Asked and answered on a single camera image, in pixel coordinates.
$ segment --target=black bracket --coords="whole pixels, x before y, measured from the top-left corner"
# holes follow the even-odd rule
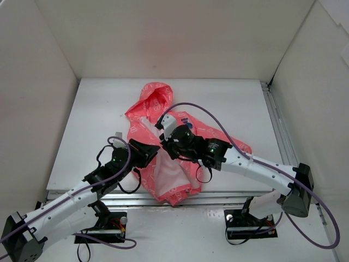
[[[98,227],[90,228],[88,229],[86,235],[94,237],[95,239],[102,240],[107,243],[124,243],[125,241],[121,238],[126,237],[126,231],[124,233],[122,233],[121,231],[114,233],[114,231],[119,231],[119,226],[115,224],[119,224],[118,221],[120,221],[122,217],[127,217],[127,213],[122,211],[110,212],[108,216],[109,221],[114,221],[114,223],[107,223],[104,225],[102,229]],[[80,236],[75,237],[74,244],[80,244],[83,243],[83,241],[87,243],[99,244],[98,242],[95,242],[91,239],[82,239],[82,237]]]
[[[22,226],[25,223],[24,219],[25,217],[21,217],[18,212],[9,216],[6,220],[1,238]],[[44,237],[42,240],[38,241],[33,234],[34,230],[34,228],[30,229],[29,227],[25,227],[3,242],[12,261],[34,262],[41,256],[47,238]]]
[[[168,140],[164,140],[163,135],[160,136],[160,140],[171,159],[185,157],[193,163],[197,163],[200,159],[206,168],[219,171],[221,164],[226,162],[224,158],[226,151],[232,148],[232,145],[223,140],[204,139],[202,136],[194,135],[186,124],[176,127]]]
[[[293,171],[296,172],[295,178],[313,191],[314,181],[310,167],[300,163],[297,168],[293,168]],[[290,183],[288,187],[291,188],[291,193],[278,200],[282,210],[296,217],[307,217],[309,214],[311,195],[296,183]]]
[[[266,219],[257,219],[249,214],[244,214],[242,210],[224,210],[225,225],[228,240],[246,240],[246,239],[267,239],[278,237],[276,229],[263,234],[254,234],[260,228],[260,231],[267,230],[270,225],[274,225],[274,218],[271,216],[267,222]]]

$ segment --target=cable clip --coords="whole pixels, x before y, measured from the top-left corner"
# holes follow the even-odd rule
[[[250,156],[250,159],[249,159],[249,161],[248,161],[248,163],[247,163],[246,171],[245,171],[245,173],[244,173],[244,176],[246,176],[246,173],[247,173],[247,171],[248,171],[250,165],[254,162],[254,161],[253,161],[253,156],[254,156],[254,154],[252,153],[251,156]]]

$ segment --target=white wall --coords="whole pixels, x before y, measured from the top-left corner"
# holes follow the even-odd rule
[[[34,0],[4,0],[0,25],[2,232],[43,200],[77,81]]]
[[[36,0],[75,74],[269,81],[314,0]]]
[[[349,201],[349,67],[340,53],[348,41],[346,31],[316,2],[272,85],[298,158],[312,167],[322,197],[334,200],[343,231],[349,208],[336,201]],[[343,233],[343,258],[349,258],[348,238]]]

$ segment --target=white tabletop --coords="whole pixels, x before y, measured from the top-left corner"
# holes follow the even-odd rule
[[[126,138],[129,121],[124,113],[139,99],[142,87],[152,81],[169,84],[174,103],[192,102],[209,110],[231,136],[252,147],[256,156],[281,162],[278,144],[270,121],[262,88],[258,80],[231,79],[82,79],[69,121],[52,169],[48,190],[68,190],[97,167],[97,153],[106,139],[115,132]],[[199,109],[181,106],[205,124],[218,127]],[[110,160],[111,150],[101,156]],[[127,176],[122,185],[133,189],[134,176]],[[204,192],[264,191],[270,187],[243,176],[215,171]]]
[[[231,246],[225,240],[223,209],[131,209],[128,218],[127,237],[136,240],[137,246],[131,250],[117,250],[90,245],[91,262],[334,261],[331,250],[310,244],[286,216],[277,228],[277,238],[250,240],[240,246]],[[328,245],[315,205],[311,205],[308,218],[294,220],[311,239]],[[73,242],[72,236],[59,241],[43,253],[38,262],[77,261],[77,245]],[[82,260],[87,261],[85,246],[80,250]]]

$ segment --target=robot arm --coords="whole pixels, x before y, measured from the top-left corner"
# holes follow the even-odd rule
[[[248,199],[244,205],[245,213],[257,219],[281,211],[297,217],[308,216],[311,195],[291,179],[258,162],[277,166],[313,190],[314,182],[308,165],[300,163],[296,168],[273,163],[251,154],[246,154],[246,157],[228,142],[216,138],[204,139],[194,135],[187,125],[177,126],[176,119],[169,114],[163,117],[157,128],[164,130],[160,136],[161,145],[172,159],[185,157],[185,160],[199,163],[208,169],[240,174],[275,189],[266,195]]]
[[[1,241],[12,261],[36,261],[44,250],[69,235],[92,227],[102,229],[110,212],[100,199],[132,169],[145,168],[160,148],[133,139],[128,147],[130,152],[125,147],[114,147],[108,163],[44,207],[24,216],[18,212],[9,216]]]

